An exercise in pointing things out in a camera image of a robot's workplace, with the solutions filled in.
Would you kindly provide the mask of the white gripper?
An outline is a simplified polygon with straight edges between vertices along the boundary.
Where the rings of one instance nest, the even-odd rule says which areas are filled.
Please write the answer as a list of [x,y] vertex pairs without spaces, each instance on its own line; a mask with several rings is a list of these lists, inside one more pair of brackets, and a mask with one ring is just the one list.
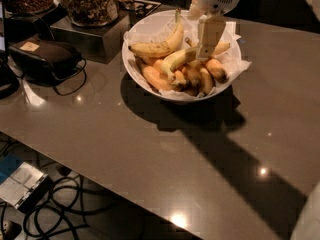
[[226,22],[220,15],[233,10],[240,0],[192,0],[188,10],[190,19],[199,19],[197,57],[207,58],[215,50],[225,30]]

